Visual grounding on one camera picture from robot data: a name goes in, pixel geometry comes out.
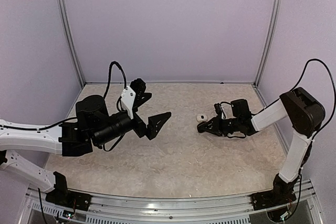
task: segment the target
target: small white object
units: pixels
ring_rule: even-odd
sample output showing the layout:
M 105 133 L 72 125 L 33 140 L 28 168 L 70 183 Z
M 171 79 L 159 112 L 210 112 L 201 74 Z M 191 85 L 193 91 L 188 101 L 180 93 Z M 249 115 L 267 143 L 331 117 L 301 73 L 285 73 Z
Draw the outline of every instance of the small white object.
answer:
M 280 219 L 284 221 L 287 216 L 288 216 L 288 211 L 285 212 L 283 215 L 281 215 Z
M 206 115 L 199 114 L 199 115 L 197 115 L 196 120 L 197 120 L 199 123 L 207 122 L 207 121 L 208 121 L 208 117 L 207 117 Z

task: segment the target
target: marble floor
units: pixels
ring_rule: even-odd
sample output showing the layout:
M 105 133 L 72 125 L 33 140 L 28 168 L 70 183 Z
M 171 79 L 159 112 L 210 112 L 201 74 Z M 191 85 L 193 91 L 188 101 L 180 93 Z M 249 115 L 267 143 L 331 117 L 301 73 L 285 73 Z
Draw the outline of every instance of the marble floor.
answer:
M 105 85 L 86 85 L 78 100 L 104 91 Z M 117 111 L 121 91 L 122 85 L 111 85 L 106 99 L 110 114 Z M 258 112 L 262 106 L 251 85 L 147 84 L 146 91 L 153 97 L 139 108 L 144 122 L 148 116 L 172 112 L 155 139 L 138 138 L 132 131 L 112 152 L 94 148 L 82 157 L 50 155 L 46 168 L 64 174 L 69 188 L 120 196 L 208 197 L 272 187 L 285 159 L 273 127 L 245 139 L 199 134 L 196 129 L 196 116 L 212 118 L 217 102 L 244 98 L 252 113 Z M 225 112 L 231 116 L 229 106 Z

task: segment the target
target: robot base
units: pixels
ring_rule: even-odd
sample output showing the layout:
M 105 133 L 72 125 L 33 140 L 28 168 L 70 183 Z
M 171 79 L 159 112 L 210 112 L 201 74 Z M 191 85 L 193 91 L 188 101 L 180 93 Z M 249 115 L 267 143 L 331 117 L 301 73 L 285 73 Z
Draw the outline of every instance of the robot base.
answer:
M 47 193 L 46 201 L 71 209 L 88 211 L 92 196 L 68 190 L 65 176 L 58 172 L 54 172 L 54 175 L 56 178 L 55 189 Z
M 260 193 L 255 193 L 251 195 L 253 209 L 261 210 L 265 208 L 271 208 L 276 206 L 281 206 L 284 204 L 290 203 L 290 201 L 294 202 L 296 200 L 295 193 L 289 193 L 286 196 L 282 196 L 281 198 L 274 197 L 273 190 L 262 191 Z
M 299 176 L 294 181 L 286 183 L 277 174 L 273 181 L 273 190 L 251 195 L 253 209 L 261 210 L 294 202 L 296 200 L 294 185 L 298 178 Z

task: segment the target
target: black cylindrical camera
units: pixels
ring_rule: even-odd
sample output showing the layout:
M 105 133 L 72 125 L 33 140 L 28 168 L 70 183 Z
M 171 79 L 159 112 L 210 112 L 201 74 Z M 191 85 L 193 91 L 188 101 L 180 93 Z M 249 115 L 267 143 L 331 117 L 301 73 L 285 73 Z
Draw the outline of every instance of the black cylindrical camera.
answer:
M 131 131 L 134 121 L 126 112 L 109 116 L 105 100 L 100 95 L 91 95 L 76 104 L 78 128 L 96 147 Z
M 102 146 L 112 139 L 124 135 L 134 128 L 134 122 L 125 112 L 118 112 L 109 117 L 108 126 L 92 132 L 91 139 L 94 146 Z

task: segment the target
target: light purple backdrop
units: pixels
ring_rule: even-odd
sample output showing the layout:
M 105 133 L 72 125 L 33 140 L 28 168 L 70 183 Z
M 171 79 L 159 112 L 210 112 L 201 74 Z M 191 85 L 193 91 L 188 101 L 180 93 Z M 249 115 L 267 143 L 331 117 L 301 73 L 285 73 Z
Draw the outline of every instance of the light purple backdrop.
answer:
M 273 0 L 66 0 L 88 82 L 253 82 Z M 114 72 L 112 81 L 122 80 Z
M 56 0 L 0 0 L 0 117 L 28 124 L 63 119 L 80 88 Z M 23 152 L 43 165 L 46 155 Z M 0 172 L 0 223 L 15 222 L 28 182 Z
M 336 79 L 336 0 L 282 0 L 275 37 L 260 90 L 270 103 L 297 82 L 306 61 L 320 58 Z M 329 117 L 333 94 L 328 74 L 319 63 L 310 63 L 301 86 L 317 98 Z M 280 123 L 290 143 L 288 119 Z M 335 223 L 336 119 L 316 137 L 304 178 L 311 178 L 327 224 Z

